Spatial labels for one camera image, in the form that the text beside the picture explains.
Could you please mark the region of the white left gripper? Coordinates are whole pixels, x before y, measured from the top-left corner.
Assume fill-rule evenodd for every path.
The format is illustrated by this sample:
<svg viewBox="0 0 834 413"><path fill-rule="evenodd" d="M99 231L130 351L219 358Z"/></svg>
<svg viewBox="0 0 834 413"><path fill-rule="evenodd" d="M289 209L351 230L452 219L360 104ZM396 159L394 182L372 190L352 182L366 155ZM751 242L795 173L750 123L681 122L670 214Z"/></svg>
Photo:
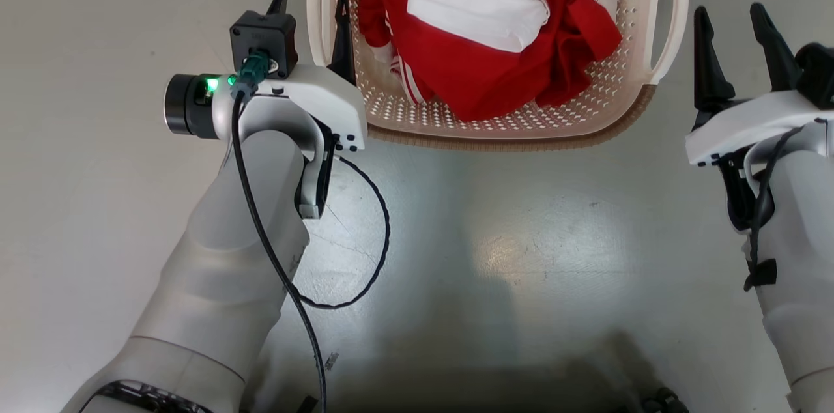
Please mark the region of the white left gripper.
<svg viewBox="0 0 834 413"><path fill-rule="evenodd" d="M267 16L285 14L288 0L271 0ZM302 64L288 79L265 79L239 115L239 136L288 129L310 142L320 130L336 151L364 150L366 102L356 87L351 1L337 0L336 41L327 68ZM164 95L164 120L174 134L231 141L234 74L176 74Z"/></svg>

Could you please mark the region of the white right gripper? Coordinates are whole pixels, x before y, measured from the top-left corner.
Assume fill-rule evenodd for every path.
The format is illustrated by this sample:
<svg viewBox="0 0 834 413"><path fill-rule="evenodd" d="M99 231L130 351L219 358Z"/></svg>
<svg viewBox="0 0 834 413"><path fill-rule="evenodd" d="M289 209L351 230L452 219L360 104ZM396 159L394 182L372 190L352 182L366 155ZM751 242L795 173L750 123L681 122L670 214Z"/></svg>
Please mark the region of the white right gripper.
<svg viewBox="0 0 834 413"><path fill-rule="evenodd" d="M706 7L694 11L694 107L693 131L685 138L691 165L712 164L727 154L777 137L817 119L831 121L832 110L821 110L796 88L800 78L794 54L775 27L762 3L753 3L750 18L756 41L768 66L773 93L757 98L736 98L726 80L715 49L714 30Z"/></svg>

